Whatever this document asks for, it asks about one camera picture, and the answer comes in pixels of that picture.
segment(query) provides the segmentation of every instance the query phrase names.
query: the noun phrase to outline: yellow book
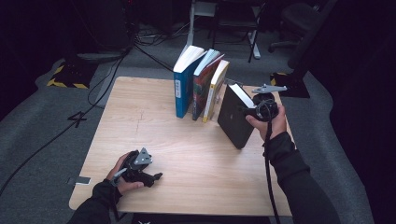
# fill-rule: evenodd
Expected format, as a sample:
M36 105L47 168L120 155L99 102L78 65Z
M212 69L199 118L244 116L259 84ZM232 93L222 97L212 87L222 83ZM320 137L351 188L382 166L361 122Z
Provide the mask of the yellow book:
M219 91L224 83L225 74L230 62L221 60L215 74L210 81L209 94L207 95L203 122L207 122L213 116L214 105L219 98Z

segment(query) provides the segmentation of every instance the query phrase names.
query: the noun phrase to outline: black book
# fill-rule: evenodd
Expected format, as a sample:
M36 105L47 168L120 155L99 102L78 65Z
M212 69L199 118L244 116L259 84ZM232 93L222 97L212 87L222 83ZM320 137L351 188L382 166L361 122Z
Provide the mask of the black book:
M227 85L218 117L218 124L236 148L243 148L253 126L246 120L244 108L254 108L249 95L238 85Z

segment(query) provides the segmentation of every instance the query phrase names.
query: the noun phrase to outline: cable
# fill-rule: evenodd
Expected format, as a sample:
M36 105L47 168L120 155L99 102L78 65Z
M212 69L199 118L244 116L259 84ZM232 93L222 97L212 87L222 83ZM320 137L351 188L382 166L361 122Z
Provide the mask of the cable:
M151 31L151 29L145 30L144 34L141 34L142 31L139 31L139 33L136 34L136 39L135 43L141 46L151 46L154 45L154 43L161 39L165 35L154 35ZM151 42L145 42L142 40L142 38L152 38L153 40Z
M272 115L271 115L271 110L270 108L268 108L267 104L263 104L265 105L265 107L268 110L268 116L269 116L269 120L268 120L268 126L267 126L267 134L265 135L265 140L264 140L264 158L265 158L265 172L267 175L267 184L268 184L268 193L270 195L270 201L271 201L271 205L273 207L274 210L274 217L276 219L276 223L280 224L280 219L279 219L279 214L277 213L276 210L276 204L275 204L275 199L274 199L274 192L272 189L272 182L271 182L271 173L270 173L270 161L268 159L268 142L270 141L270 137L272 134Z
M97 40L97 38L93 35L93 33L91 32L91 30L90 30L90 28L88 27L87 23L86 23L86 22L84 21L84 19L82 18L82 15L81 15L81 13L78 11L78 8L77 8L76 4L74 3L74 1L73 1L73 0L70 0L70 3L72 4L74 10L75 10L76 13L78 14L78 17L79 17L81 23L83 24L85 30L88 32L88 34L91 36L91 38L93 39L93 41L94 41L98 46L100 46L100 47L102 47L103 49L106 49L106 50L111 50L111 51L114 51L114 50L115 50L115 51L119 51L119 52L120 52L120 55L118 55L118 56L105 57L105 58L95 58L95 59L84 58L84 57L78 56L84 63L109 63L109 62L113 62L113 61L119 60L119 59L125 57L126 54L128 54L128 52L129 52L128 49L131 47L131 43L132 43L131 38L129 39L128 45L125 46L124 48L122 48L122 50L120 50L120 48L116 48L116 49L109 48L108 46L106 46L106 45L100 43L100 42Z
M152 56L152 55L146 53L144 50L142 50L141 48L139 48L137 45L134 45L134 46L137 48L137 50L139 50L140 52L142 52L142 53L146 54L147 56L149 56L149 57L150 57L152 60L154 60L156 63L160 64L160 65L163 66L165 69L167 69L167 70L173 72L173 69L172 69L172 67L171 67L169 64L164 63L164 62L160 61L159 59L155 58L154 56Z
M152 35L152 34L150 34L150 35L141 36L140 34L137 34L137 37L136 37L136 42L137 43L136 42L135 43L138 44L138 45L141 45L141 46L157 46L157 45L160 45L165 40L176 39L176 38L179 38L179 37L181 37L183 35L188 35L189 33L182 33L182 34L179 33L183 29L185 29L188 25L190 25L189 22L185 23L184 25L182 25L180 28L178 28L171 35ZM148 42L141 41L141 38L153 38L153 41L151 41L151 43L148 43Z
M91 100L90 100L91 93L93 92L94 89L96 89L96 87L99 86L99 84L101 84L103 81L105 81L106 78L108 78L108 76L110 76L111 71L113 71L113 67L114 67L114 65L115 65L116 63L117 63L117 61L115 61L115 62L113 63L113 65L111 65L110 71L108 72L108 74L107 74L104 78L102 78L102 79L90 90L90 92L88 93L87 100L88 100L88 103L89 103L90 105L94 105L94 103L91 103Z
M116 69L114 70L114 74L113 77L110 80L110 84L113 82L113 79L117 73L117 70L119 69L119 66L122 62L122 60L124 59L124 57L121 58L121 60L119 60ZM60 133L58 133L55 137L53 137L52 139L50 139L48 141L48 143L46 143L44 146L42 146L41 148L39 148L35 153L33 153L30 157L28 157L6 180L5 184L2 186L2 188L0 189L0 197L3 194L4 190L6 189L8 183L11 181L11 179L17 174L17 172L30 160L32 159L37 153L39 153L41 150L43 150L45 147L47 147L49 144L51 144L53 141L55 141L56 139L58 139L60 136L62 136L62 134L64 134L65 132L67 132L67 130L69 130L71 127L73 127L77 122L81 121L81 119L88 114L93 108L96 107L96 105L103 99L103 97L105 97L108 89L110 88L111 85L108 85L105 92L102 94L102 96L86 111L83 112L80 117L76 120L74 120L71 124L69 124L69 126L67 126L65 129L63 129Z

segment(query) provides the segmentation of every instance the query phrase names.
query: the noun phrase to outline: person's right hand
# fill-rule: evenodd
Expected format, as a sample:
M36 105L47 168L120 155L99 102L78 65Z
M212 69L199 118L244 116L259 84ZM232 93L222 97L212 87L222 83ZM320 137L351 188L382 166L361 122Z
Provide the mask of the person's right hand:
M276 117L272 119L272 134L270 136L270 139L273 139L278 134L283 133L287 130L285 106L277 105L277 109L279 113ZM251 115L247 115L246 119L253 127L259 130L262 140L265 141L265 136L267 135L268 122L259 121Z
M114 166L113 169L110 170L108 173L106 179L111 180L114 176L114 174L121 168L124 160L128 157L130 152L126 153L125 155L121 156L119 160L117 161L116 165ZM127 191L133 190L133 189L141 189L145 187L145 185L142 182L126 182L122 176L120 177L120 182L117 185L117 188L119 189L119 192L121 195L126 193Z

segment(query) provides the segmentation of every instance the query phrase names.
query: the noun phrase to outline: black sleeve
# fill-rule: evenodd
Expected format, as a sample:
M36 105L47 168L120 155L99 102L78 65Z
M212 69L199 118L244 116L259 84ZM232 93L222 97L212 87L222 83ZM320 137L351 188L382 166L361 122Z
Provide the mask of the black sleeve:
M309 166L304 163L299 150L294 149L288 133L272 139L268 153L296 224L341 223L329 197L309 174Z
M110 223L109 208L122 197L118 189L108 180L104 180L93 187L91 198L82 203L68 224L108 224Z

